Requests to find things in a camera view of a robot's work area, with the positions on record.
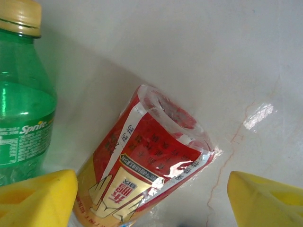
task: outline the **bottle label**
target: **bottle label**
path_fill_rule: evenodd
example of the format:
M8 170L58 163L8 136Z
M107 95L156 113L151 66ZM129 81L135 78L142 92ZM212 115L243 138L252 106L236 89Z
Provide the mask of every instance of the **bottle label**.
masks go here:
M0 167L17 165L49 147L54 112L27 122L0 123Z

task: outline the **bottle cap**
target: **bottle cap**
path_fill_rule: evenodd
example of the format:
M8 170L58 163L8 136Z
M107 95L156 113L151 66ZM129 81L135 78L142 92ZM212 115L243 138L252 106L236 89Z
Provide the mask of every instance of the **bottle cap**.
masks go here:
M40 36L41 5L33 0L0 0L0 28Z

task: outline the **sprite logo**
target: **sprite logo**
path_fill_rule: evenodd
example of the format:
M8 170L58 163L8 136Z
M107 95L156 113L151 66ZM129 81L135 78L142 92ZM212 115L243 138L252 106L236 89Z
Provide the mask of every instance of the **sprite logo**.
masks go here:
M26 125L26 126L23 126L23 127L22 127L22 131L19 132L19 134L27 135L29 132L31 132L31 131L36 131L36 130L38 130L38 129L42 129L42 128L44 128L46 125L47 125L47 122L43 122L43 121L39 121L39 123L38 123L37 125L34 125L34 126Z

